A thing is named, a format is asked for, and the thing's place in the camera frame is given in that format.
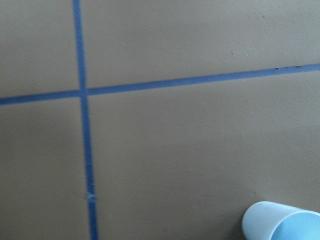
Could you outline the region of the light blue cup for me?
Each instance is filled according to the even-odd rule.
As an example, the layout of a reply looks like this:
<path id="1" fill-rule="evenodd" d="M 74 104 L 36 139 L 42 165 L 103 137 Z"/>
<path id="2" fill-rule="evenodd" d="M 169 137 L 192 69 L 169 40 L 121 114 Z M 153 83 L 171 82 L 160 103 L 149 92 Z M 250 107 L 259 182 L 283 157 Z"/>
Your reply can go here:
<path id="1" fill-rule="evenodd" d="M 320 214 L 270 201 L 259 201 L 244 213 L 241 228 L 247 240 L 318 240 Z"/>

